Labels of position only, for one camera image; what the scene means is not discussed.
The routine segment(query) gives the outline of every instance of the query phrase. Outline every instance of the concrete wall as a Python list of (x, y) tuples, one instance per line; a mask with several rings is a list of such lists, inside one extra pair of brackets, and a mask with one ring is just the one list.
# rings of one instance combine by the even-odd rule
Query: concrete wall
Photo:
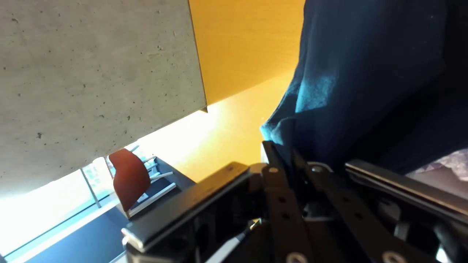
[(187, 0), (0, 0), (0, 196), (203, 107)]

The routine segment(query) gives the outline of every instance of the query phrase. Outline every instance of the white surface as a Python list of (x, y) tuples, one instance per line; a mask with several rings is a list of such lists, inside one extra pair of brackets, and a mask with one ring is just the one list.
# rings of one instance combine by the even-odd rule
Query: white surface
[(43, 236), (31, 240), (30, 243), (24, 244), (14, 253), (11, 253), (7, 261), (8, 262), (29, 262), (39, 253), (45, 252), (46, 249), (52, 247), (53, 244), (59, 243), (61, 240), (67, 239), (86, 224), (94, 221), (109, 209), (115, 208), (118, 205), (116, 196), (109, 196), (109, 199), (105, 201), (102, 208), (91, 207), (86, 209), (84, 212), (72, 217), (71, 220), (62, 223), (61, 226), (52, 228), (51, 231), (45, 233)]
[(204, 107), (187, 0), (0, 6), (0, 198)]
[(0, 243), (0, 253), (8, 255), (91, 204), (80, 171), (12, 202), (0, 202), (0, 236), (7, 240)]

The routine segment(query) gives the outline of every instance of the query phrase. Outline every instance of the bolt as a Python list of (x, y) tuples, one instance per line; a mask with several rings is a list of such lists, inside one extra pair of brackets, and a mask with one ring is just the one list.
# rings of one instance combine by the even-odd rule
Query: bolt
[(384, 252), (381, 261), (382, 263), (406, 263), (404, 258), (396, 252)]
[(289, 253), (286, 256), (286, 263), (306, 263), (306, 259), (301, 253)]
[(311, 171), (320, 174), (323, 173), (323, 167), (312, 167)]

